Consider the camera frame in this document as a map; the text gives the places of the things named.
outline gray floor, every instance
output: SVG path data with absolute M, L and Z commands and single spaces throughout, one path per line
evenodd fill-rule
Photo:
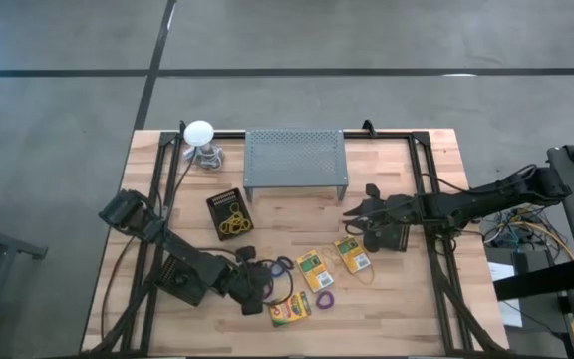
M 0 69 L 145 69 L 164 0 L 0 0 Z M 187 0 L 162 68 L 574 67 L 574 0 Z M 0 357 L 78 350 L 144 78 L 0 79 L 0 231 L 18 261 Z M 455 128 L 471 184 L 574 143 L 574 77 L 159 79 L 147 129 Z M 569 234 L 563 211 L 549 216 Z M 532 352 L 538 339 L 514 336 Z

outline black floor line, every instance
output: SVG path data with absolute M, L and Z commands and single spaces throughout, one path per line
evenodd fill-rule
M 145 126 L 145 118 L 147 117 L 149 103 L 151 102 L 151 96 L 154 92 L 154 84 L 156 83 L 156 77 L 158 76 L 160 60 L 163 57 L 163 50 L 165 49 L 165 42 L 167 41 L 167 34 L 169 33 L 169 26 L 171 25 L 171 20 L 174 15 L 175 6 L 176 0 L 167 0 L 165 11 L 163 12 L 163 19 L 160 22 L 160 29 L 158 30 L 156 46 L 154 47 L 154 52 L 151 55 L 149 71 L 147 72 L 145 86 L 143 87 L 143 94 L 141 95 L 141 101 L 139 102 L 139 110 L 137 111 L 137 117 L 135 118 L 134 130 L 142 130 Z
M 404 76 L 574 76 L 574 68 L 453 69 L 161 69 L 165 78 L 404 77 Z
M 97 77 L 145 77 L 148 70 L 0 70 L 0 78 L 97 78 Z
M 159 69 L 162 46 L 152 57 L 153 67 L 126 70 L 0 70 L 0 78 L 105 78 L 147 77 L 144 95 L 153 90 L 155 78 L 253 78 L 253 77 L 426 77 L 426 76 L 574 76 L 574 68 L 293 68 L 293 69 Z

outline white lamp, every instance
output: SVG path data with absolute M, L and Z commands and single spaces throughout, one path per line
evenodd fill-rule
M 204 169 L 218 170 L 223 163 L 223 149 L 210 143 L 214 138 L 214 127 L 207 121 L 196 120 L 187 125 L 184 133 L 185 141 L 193 146 L 184 156 L 191 158 L 196 151 L 194 162 Z

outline wooden tabletop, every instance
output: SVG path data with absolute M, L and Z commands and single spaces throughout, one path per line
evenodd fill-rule
M 456 185 L 467 186 L 454 130 L 429 131 L 438 175 Z M 148 193 L 158 136 L 159 131 L 135 132 L 122 188 Z M 295 259 L 311 249 L 320 253 L 323 248 L 333 248 L 332 243 L 345 234 L 344 225 L 340 222 L 342 212 L 357 206 L 365 198 L 366 183 L 375 183 L 382 196 L 415 193 L 409 148 L 405 141 L 345 140 L 350 184 L 342 202 L 337 201 L 333 187 L 258 189 L 254 192 L 254 203 L 247 205 L 255 228 L 221 243 L 205 200 L 234 187 L 242 190 L 245 144 L 243 140 L 215 143 L 225 152 L 222 170 L 208 172 L 193 166 L 180 186 L 171 216 L 170 229 L 197 247 L 236 249 L 254 245 L 259 258 L 274 259 L 279 255 Z M 165 179 L 163 176 L 161 192 Z M 444 186 L 441 190 L 449 192 L 449 188 Z M 476 226 L 468 229 L 478 230 Z M 109 236 L 82 349 L 92 348 L 100 341 L 101 301 L 110 272 L 128 240 L 114 231 Z M 106 331 L 126 307 L 137 252 L 135 240 L 110 294 Z M 242 316 L 240 306 L 229 297 L 208 293 L 194 308 L 160 291 L 150 355 L 442 354 L 422 228 L 412 228 L 407 252 L 381 250 L 369 253 L 369 256 L 376 273 L 371 285 L 361 283 L 360 278 L 351 275 L 345 267 L 335 267 L 326 260 L 335 280 L 329 287 L 336 298 L 335 306 L 329 310 L 314 306 L 311 317 L 279 328 L 272 326 L 268 313 Z M 508 347 L 479 236 L 465 234 L 459 237 L 455 258 L 467 306 L 491 337 Z M 362 278 L 365 281 L 369 271 L 364 270 L 357 275 L 366 276 Z M 316 296 L 309 290 L 301 273 L 294 270 L 293 276 L 296 290 L 305 291 L 313 303 Z M 274 292 L 280 295 L 288 290 L 288 279 L 283 275 L 276 280 Z M 449 317 L 453 334 L 457 337 L 452 310 Z M 142 320 L 143 312 L 136 326 L 136 343 L 141 338 Z

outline perforated metal shelf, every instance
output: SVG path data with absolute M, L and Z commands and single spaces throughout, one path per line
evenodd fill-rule
M 271 129 L 245 134 L 247 200 L 261 187 L 335 186 L 342 200 L 349 180 L 342 130 Z

